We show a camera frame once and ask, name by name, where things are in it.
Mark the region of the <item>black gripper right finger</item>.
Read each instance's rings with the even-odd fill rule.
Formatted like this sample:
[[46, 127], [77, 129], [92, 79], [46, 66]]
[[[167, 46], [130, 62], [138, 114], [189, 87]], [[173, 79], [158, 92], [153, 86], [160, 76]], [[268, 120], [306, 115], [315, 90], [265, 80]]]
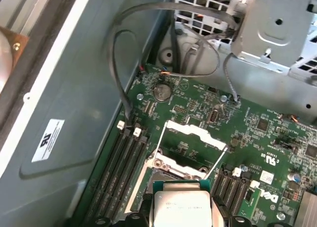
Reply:
[[250, 221], [229, 213], [227, 207], [217, 199], [211, 199], [211, 218], [213, 227], [249, 227]]

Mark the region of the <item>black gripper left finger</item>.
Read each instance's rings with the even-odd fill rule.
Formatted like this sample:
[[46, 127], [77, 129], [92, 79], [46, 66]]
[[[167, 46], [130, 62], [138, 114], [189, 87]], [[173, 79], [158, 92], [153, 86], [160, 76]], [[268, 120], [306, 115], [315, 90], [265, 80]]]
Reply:
[[64, 227], [149, 227], [149, 221], [142, 213], [128, 214], [125, 219], [119, 220], [115, 223], [109, 218], [96, 218], [88, 221], [85, 224], [72, 224], [68, 221], [63, 225]]

